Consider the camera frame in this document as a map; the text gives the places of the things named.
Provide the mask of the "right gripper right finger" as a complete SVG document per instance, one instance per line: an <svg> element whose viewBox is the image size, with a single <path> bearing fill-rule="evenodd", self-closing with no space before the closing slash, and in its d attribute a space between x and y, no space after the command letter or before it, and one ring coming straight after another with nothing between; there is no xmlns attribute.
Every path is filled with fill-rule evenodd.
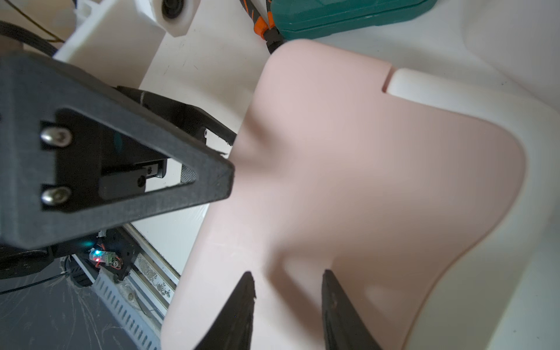
<svg viewBox="0 0 560 350"><path fill-rule="evenodd" d="M381 349L331 270L323 274L321 292L326 349Z"/></svg>

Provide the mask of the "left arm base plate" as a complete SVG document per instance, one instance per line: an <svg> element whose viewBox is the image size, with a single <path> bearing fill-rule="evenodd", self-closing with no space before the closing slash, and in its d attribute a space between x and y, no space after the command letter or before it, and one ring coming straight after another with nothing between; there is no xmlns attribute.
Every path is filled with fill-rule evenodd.
<svg viewBox="0 0 560 350"><path fill-rule="evenodd" d="M65 269L77 287L90 287L101 272L116 283L124 281L140 253L130 233L117 227L69 242Z"/></svg>

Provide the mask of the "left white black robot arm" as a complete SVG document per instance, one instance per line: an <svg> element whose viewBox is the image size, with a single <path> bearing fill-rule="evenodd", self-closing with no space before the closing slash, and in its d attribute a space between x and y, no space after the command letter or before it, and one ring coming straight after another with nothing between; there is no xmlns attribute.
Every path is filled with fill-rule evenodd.
<svg viewBox="0 0 560 350"><path fill-rule="evenodd" d="M125 224L230 195L206 134L236 134L206 111L107 85L20 26L1 35L31 47L1 57L1 278L77 255L122 279L139 252Z"/></svg>

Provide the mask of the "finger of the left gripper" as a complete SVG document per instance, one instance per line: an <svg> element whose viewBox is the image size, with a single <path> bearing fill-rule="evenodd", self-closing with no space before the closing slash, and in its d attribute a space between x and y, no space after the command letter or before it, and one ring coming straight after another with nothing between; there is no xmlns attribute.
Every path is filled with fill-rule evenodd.
<svg viewBox="0 0 560 350"><path fill-rule="evenodd" d="M223 200L235 134L204 110L72 65L1 58L1 242L37 249Z"/></svg>

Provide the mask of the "white box pink trim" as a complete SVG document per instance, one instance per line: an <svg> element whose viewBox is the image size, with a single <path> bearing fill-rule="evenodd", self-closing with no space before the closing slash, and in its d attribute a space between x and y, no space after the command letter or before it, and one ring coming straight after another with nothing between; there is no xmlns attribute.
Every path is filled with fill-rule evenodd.
<svg viewBox="0 0 560 350"><path fill-rule="evenodd" d="M559 110L559 2L466 1L466 47Z"/></svg>

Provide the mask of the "pink first aid box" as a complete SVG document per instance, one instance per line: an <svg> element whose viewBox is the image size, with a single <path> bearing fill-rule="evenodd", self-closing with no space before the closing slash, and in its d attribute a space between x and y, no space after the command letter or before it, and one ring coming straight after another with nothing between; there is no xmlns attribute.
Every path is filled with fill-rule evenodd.
<svg viewBox="0 0 560 350"><path fill-rule="evenodd" d="M323 349L332 271L383 349L485 349L559 201L559 114L309 40L267 61L162 330L213 349L252 274L253 349Z"/></svg>

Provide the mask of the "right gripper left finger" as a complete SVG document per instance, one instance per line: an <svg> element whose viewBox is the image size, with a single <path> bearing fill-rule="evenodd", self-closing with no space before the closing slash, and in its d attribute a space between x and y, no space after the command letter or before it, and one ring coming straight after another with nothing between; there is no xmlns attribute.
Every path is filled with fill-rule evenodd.
<svg viewBox="0 0 560 350"><path fill-rule="evenodd" d="M251 272L246 271L195 349L249 350L255 300L255 280Z"/></svg>

